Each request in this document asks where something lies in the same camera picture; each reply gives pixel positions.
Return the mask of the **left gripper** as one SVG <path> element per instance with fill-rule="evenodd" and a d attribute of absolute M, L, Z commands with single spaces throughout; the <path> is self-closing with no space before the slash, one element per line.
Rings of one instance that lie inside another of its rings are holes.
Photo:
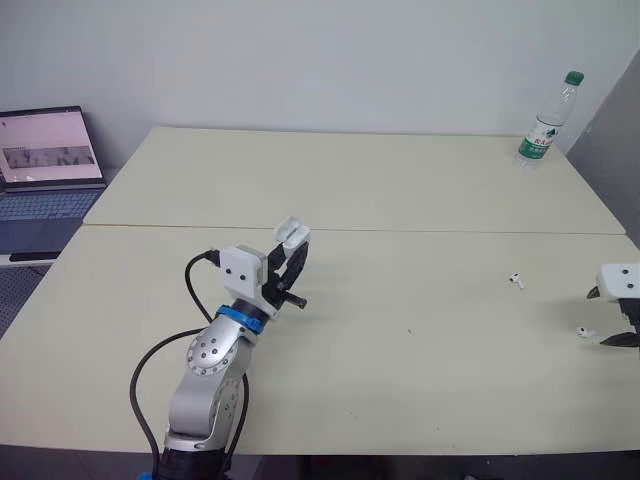
<path fill-rule="evenodd" d="M 272 307 L 280 310 L 284 303 L 292 304 L 299 309 L 307 305 L 305 298 L 291 292 L 293 285 L 302 273 L 309 250 L 309 241 L 300 245 L 288 258 L 282 243 L 276 245 L 267 256 L 269 276 L 262 286 L 262 296 Z M 280 274 L 278 271 L 286 262 L 286 269 Z"/>

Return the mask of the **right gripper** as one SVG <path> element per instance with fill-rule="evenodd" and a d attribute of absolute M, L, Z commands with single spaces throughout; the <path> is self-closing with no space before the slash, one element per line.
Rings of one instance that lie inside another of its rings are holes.
<path fill-rule="evenodd" d="M 587 295 L 587 299 L 597 299 L 603 296 L 598 285 L 591 288 Z M 639 298 L 620 298 L 618 304 L 621 313 L 628 319 L 629 323 L 634 327 L 634 332 L 623 332 L 611 335 L 599 342 L 600 345 L 611 347 L 638 347 L 640 333 L 640 299 Z"/>

